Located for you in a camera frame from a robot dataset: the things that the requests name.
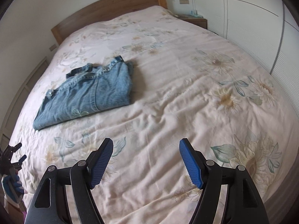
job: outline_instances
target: bed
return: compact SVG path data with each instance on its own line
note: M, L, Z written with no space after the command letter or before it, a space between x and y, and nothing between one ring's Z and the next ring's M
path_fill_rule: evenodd
M19 173L27 207L49 165L70 167L109 137L114 151L92 190L105 223L188 223L201 194L178 150L188 138L221 166L245 165L275 222L281 206L273 198L295 162L299 124L277 82L251 56L177 19L166 0L100 0L52 32L60 47L10 140L23 144L15 158L28 156ZM118 55L134 63L130 105L34 131L48 89L74 68L107 65ZM78 223L68 186L67 195ZM221 221L225 195L223 186L214 223Z

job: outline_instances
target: blue and white glove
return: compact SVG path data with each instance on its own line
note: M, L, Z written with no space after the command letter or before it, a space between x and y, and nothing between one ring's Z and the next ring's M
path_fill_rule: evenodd
M12 184L12 186L16 192L20 192L22 194L22 196L20 197L20 199L22 199L24 196L24 188L22 186L22 182L20 181L20 177L18 175L15 175L14 177L16 179L16 182L14 182ZM8 182L10 181L11 178L12 178L11 175L4 174L2 176L1 183L2 183L2 188L4 191L4 199L7 202L9 202L11 205L13 205L14 207L19 208L19 204L18 204L16 198L14 197L13 193L11 192L9 185L8 185Z

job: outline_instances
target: wall outlet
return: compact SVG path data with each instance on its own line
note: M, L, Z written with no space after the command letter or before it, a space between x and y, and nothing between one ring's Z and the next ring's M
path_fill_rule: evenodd
M189 4L189 0L180 0L180 4Z
M55 50L57 48L57 45L56 44L53 44L50 48L49 48L49 50L50 51L53 51L53 50Z

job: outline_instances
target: nightstand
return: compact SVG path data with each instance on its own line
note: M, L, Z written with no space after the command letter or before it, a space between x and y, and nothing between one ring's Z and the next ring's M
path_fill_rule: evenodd
M176 18L207 29L207 20L205 18L196 18L187 14L178 14Z

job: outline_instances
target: folded denim garment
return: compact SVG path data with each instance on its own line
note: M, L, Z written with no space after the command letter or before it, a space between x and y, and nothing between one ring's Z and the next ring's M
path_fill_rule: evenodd
M133 65L115 57L107 66L73 69L66 81L48 90L33 122L35 130L84 115L130 104Z

